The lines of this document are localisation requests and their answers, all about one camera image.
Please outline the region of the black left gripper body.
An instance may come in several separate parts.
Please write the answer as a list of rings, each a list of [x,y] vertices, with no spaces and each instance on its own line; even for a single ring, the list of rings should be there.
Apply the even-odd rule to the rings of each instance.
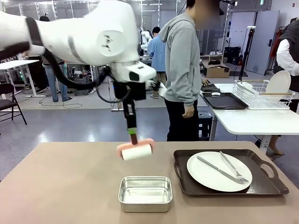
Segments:
[[[145,83],[119,83],[114,82],[114,95],[117,102],[131,102],[146,99]]]

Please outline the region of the person's right hand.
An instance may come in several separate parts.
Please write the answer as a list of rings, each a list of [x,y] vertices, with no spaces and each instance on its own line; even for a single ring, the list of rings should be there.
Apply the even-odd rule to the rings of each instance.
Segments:
[[[184,105],[184,114],[183,118],[188,119],[194,115],[194,105]]]

